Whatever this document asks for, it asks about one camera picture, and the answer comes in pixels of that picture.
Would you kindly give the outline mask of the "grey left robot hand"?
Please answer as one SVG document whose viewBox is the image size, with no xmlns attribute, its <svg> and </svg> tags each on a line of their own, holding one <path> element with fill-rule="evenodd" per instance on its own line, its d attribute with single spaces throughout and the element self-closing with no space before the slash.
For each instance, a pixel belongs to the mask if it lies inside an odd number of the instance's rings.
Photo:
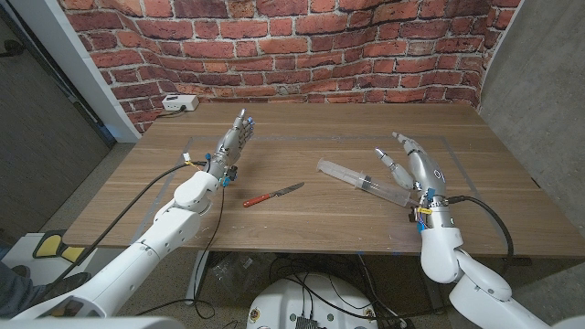
<svg viewBox="0 0 585 329">
<path fill-rule="evenodd" d="M 219 140 L 205 171 L 217 179 L 223 177 L 228 169 L 239 160 L 245 144 L 253 135 L 254 124 L 253 119 L 246 115 L 246 110 L 242 109 L 233 126 Z"/>
</svg>

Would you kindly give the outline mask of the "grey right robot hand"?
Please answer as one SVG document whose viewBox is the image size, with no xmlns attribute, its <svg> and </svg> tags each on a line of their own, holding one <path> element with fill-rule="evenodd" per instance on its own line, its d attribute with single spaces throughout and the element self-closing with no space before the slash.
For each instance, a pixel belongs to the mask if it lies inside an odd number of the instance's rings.
<svg viewBox="0 0 585 329">
<path fill-rule="evenodd" d="M 437 162 L 415 140 L 396 132 L 392 136 L 402 144 L 409 158 L 410 172 L 382 149 L 376 147 L 374 153 L 389 169 L 395 182 L 404 189 L 416 191 L 419 196 L 427 194 L 430 203 L 445 203 L 446 182 Z"/>
</svg>

